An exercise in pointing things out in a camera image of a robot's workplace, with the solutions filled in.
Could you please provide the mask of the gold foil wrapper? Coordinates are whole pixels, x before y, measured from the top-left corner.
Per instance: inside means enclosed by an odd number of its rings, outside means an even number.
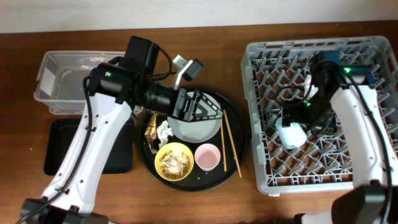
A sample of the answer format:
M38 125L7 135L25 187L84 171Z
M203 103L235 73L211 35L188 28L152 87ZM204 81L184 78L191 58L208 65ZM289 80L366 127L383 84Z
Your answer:
M147 125L145 133L144 133L147 145L148 145L151 153L153 153L153 154L157 153L155 146L154 146L154 141L157 139L157 124L156 124L157 116L158 116L158 113L153 113L150 116L148 125Z

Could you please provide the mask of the food scraps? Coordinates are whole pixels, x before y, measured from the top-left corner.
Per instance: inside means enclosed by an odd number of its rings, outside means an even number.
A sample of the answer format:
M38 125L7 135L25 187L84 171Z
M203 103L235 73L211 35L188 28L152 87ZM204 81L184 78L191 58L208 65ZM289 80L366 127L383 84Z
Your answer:
M168 151L161 158L161 171L166 177L179 179L189 170L190 158L182 151Z

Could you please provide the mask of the light blue cup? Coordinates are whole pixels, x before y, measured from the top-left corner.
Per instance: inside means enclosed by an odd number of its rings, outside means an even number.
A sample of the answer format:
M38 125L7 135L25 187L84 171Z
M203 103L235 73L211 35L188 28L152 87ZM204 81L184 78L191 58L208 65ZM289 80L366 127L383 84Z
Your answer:
M286 149L295 149L305 144L307 135L298 123L291 123L289 127L283 127L282 118L275 122L275 128L279 132L279 138Z

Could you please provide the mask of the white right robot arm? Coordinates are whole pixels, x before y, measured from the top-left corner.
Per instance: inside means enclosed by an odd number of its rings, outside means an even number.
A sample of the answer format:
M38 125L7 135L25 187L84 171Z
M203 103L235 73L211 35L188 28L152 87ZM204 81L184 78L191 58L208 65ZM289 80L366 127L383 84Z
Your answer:
M353 189L331 209L297 214L293 223L397 223L397 155L368 66L344 65L337 51L320 51L311 58L310 77L299 89L304 97L283 101L275 122L283 146L304 144L302 125L325 131L338 120L351 157Z

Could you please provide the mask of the wooden chopstick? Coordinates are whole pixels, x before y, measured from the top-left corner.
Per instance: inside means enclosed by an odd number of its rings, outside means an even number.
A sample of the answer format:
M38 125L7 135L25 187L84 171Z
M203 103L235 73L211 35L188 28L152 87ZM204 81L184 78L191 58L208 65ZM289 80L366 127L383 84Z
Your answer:
M222 155L223 155L223 169L224 169L224 172L227 172L226 150L225 150L224 129L223 129L223 119L222 118L221 118L220 133L221 133L221 144L222 144Z
M234 144L234 139L233 139L231 127L229 125L229 119L228 119L228 115L226 113L226 110L223 110L223 115L224 115L224 120L226 122L226 127L227 127L227 130L228 130L228 136L229 136L229 139L230 139L230 142L231 142L231 147L232 147L232 150L233 150L233 155L234 155L234 160L235 160L235 163L236 163L236 168L237 168L239 177L242 178L242 173L241 173L241 169L240 169L239 159L238 159L238 155L237 155L237 152L236 152L236 147L235 147L235 144Z

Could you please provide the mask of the pink cup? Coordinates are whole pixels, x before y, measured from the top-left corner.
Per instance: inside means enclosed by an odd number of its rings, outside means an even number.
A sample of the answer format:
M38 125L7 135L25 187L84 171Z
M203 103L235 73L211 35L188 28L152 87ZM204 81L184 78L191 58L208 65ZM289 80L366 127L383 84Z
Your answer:
M201 170L211 171L220 163L221 153L215 145L206 143L196 149L194 159Z

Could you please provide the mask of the grey plate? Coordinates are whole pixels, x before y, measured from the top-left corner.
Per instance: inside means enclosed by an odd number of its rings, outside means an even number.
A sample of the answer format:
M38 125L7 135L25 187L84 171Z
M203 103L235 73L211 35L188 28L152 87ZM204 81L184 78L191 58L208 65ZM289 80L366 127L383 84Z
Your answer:
M188 123L168 117L167 121L174 136L190 143L200 143L209 140L221 127L221 119Z

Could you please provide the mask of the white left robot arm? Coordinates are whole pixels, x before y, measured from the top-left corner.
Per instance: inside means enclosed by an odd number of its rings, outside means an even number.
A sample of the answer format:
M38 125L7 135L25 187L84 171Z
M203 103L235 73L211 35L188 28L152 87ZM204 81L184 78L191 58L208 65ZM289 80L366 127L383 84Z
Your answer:
M85 108L78 129L41 198L25 200L21 223L107 223L93 212L96 191L114 142L136 106L185 121L221 119L221 108L201 91L166 87L154 73L162 49L133 36L123 56L100 63L83 79Z

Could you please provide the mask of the yellow bowl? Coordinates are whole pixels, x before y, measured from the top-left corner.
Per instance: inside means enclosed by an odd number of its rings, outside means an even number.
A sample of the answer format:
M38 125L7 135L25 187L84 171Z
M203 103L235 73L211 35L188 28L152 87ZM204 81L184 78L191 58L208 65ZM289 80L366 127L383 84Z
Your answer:
M162 171L161 171L161 158L164 156L164 154L166 154L168 151L182 151L185 154L187 154L190 158L190 166L189 166L189 170L185 173L185 175L179 179L171 179L170 177L166 177ZM176 182L176 181L180 181L184 178L186 178L191 171L193 170L193 167L195 165L195 160L193 157L193 153L192 151L184 144L179 143L179 142L171 142L166 144L165 146L163 146L161 149L158 150L155 159L154 159L154 164L155 164L155 170L156 172L161 176L161 178L171 181L171 182Z

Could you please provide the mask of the white tissue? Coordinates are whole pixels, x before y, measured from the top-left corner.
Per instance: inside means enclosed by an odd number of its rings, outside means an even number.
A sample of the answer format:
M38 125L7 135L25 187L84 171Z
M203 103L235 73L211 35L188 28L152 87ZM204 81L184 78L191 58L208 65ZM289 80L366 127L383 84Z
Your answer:
M169 126L167 120L161 122L157 127L157 138L159 139L159 149L165 146L169 141L169 136L173 136L172 128Z

